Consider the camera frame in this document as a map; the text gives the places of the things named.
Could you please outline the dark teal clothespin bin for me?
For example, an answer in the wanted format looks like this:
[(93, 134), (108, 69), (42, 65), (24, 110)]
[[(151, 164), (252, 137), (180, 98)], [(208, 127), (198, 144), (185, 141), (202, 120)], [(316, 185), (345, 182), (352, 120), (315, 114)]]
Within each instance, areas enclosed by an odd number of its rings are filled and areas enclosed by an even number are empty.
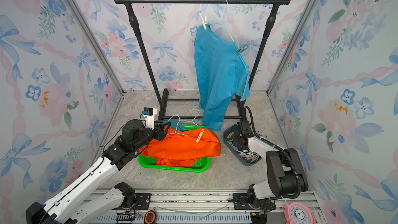
[(262, 157), (260, 157), (257, 153), (250, 150), (243, 150), (234, 145), (233, 141), (236, 137), (239, 137), (237, 123), (224, 131), (223, 142), (243, 165), (250, 167), (262, 160)]

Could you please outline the teal clothespin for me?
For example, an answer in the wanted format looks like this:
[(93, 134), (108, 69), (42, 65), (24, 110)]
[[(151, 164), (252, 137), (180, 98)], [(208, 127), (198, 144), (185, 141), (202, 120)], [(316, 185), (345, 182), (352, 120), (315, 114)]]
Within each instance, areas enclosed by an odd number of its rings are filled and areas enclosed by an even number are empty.
[(239, 47), (239, 49), (238, 49), (236, 55), (237, 55), (237, 56), (240, 55), (240, 54), (243, 53), (247, 48), (248, 48), (248, 45), (247, 45), (247, 44), (242, 45), (241, 47)]

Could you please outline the orange t-shirt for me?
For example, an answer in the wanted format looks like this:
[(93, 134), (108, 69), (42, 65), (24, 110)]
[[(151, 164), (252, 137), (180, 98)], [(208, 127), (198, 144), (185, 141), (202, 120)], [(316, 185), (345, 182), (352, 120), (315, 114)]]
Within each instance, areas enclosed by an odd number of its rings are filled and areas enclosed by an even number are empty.
[[(202, 129), (205, 129), (205, 133), (197, 143)], [(169, 129), (169, 133), (174, 131), (173, 128)], [(205, 157), (220, 156), (221, 143), (212, 130), (197, 128), (183, 133), (187, 136), (171, 135), (162, 141), (152, 140), (148, 146), (140, 149), (141, 155), (154, 158), (158, 166), (180, 168), (188, 168)]]

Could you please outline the beige clothespin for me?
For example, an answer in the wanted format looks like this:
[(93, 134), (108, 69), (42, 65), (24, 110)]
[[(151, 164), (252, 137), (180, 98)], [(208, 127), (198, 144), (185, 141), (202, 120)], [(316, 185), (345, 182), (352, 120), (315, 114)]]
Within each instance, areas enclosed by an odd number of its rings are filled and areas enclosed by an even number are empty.
[(202, 139), (204, 133), (205, 133), (205, 129), (202, 129), (201, 132), (199, 133), (197, 139), (196, 139), (197, 143)]

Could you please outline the white clothespin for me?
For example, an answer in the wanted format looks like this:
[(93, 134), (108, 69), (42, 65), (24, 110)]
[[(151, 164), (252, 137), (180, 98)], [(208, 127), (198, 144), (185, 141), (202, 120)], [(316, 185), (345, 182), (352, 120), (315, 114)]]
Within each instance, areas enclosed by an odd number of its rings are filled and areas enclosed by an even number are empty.
[(202, 26), (203, 26), (204, 30), (206, 30), (207, 29), (207, 25), (208, 25), (208, 17), (205, 16), (205, 15), (202, 15), (201, 12), (199, 13), (199, 16), (201, 18)]

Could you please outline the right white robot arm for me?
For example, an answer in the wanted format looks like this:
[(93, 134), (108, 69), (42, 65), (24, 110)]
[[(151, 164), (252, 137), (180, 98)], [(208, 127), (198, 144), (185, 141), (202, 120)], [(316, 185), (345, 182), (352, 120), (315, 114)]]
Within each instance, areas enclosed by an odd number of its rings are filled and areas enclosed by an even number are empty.
[(296, 199), (308, 191), (308, 180), (296, 149), (273, 144), (259, 135), (247, 120), (238, 122), (237, 128), (233, 144), (241, 151), (255, 152), (266, 161), (267, 179), (251, 185), (247, 191), (252, 207), (265, 207), (271, 200)]

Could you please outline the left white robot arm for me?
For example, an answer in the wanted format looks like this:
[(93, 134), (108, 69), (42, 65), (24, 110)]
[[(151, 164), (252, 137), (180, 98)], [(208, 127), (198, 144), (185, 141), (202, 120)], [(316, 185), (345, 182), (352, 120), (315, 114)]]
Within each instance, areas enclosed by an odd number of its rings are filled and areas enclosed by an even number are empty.
[(170, 122), (156, 120), (148, 124), (139, 119), (128, 121), (114, 143), (101, 157), (59, 194), (44, 204), (33, 203), (26, 210), (28, 224), (87, 224), (103, 213), (115, 209), (132, 209), (137, 204), (135, 190), (118, 183), (101, 197), (84, 203), (104, 181), (137, 158), (153, 140), (162, 141)]

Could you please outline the teal t-shirt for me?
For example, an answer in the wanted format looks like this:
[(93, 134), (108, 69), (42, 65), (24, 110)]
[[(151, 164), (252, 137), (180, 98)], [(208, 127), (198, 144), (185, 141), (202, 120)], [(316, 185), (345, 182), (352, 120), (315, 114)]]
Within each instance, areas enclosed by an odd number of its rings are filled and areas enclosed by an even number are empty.
[(194, 42), (194, 63), (200, 92), (203, 125), (220, 131), (234, 96), (245, 101), (250, 96), (249, 69), (239, 47), (200, 26)]

